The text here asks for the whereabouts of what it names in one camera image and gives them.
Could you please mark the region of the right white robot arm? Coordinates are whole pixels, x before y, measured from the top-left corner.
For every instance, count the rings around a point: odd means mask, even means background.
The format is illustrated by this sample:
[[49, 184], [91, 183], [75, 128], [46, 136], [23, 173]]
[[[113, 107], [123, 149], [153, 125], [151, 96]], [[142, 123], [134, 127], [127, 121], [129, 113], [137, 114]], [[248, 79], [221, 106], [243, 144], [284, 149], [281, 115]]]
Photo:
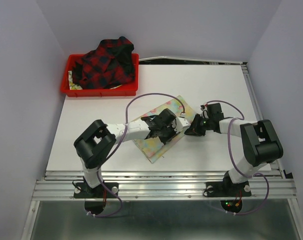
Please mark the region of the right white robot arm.
[[250, 197], [252, 195], [249, 179], [261, 176], [259, 170], [267, 164], [280, 159], [284, 150], [270, 120], [247, 121], [240, 118], [225, 117], [221, 100], [211, 100], [201, 106], [190, 127], [184, 132], [189, 136], [204, 136], [207, 131], [227, 135], [228, 154], [232, 156], [231, 137], [239, 137], [243, 157], [224, 174], [222, 181], [208, 181], [203, 195], [208, 198]]

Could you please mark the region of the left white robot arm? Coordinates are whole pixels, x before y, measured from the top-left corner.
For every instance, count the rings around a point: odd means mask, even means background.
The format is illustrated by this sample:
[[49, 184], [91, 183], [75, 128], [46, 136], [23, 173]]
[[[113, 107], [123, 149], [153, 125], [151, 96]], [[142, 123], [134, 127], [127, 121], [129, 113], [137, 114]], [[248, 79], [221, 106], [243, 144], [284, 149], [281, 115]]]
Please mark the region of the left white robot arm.
[[190, 123], [183, 116], [176, 116], [166, 108], [160, 114], [143, 116], [124, 124], [106, 124], [95, 120], [74, 142], [81, 159], [85, 191], [98, 197], [103, 191], [101, 167], [109, 159], [111, 150], [132, 140], [158, 138], [164, 145], [186, 130]]

